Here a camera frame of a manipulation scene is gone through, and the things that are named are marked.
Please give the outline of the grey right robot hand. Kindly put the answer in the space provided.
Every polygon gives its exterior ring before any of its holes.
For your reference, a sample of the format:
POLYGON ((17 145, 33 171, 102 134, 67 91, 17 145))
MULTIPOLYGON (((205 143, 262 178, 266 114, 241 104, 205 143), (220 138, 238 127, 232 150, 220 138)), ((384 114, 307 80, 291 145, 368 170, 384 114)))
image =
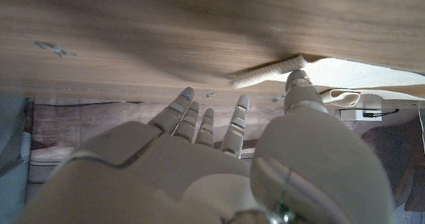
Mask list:
POLYGON ((377 155, 330 115, 302 70, 286 82, 250 162, 240 153, 249 99, 238 100, 222 146, 213 112, 186 88, 148 123, 90 138, 27 203, 18 223, 394 223, 377 155))

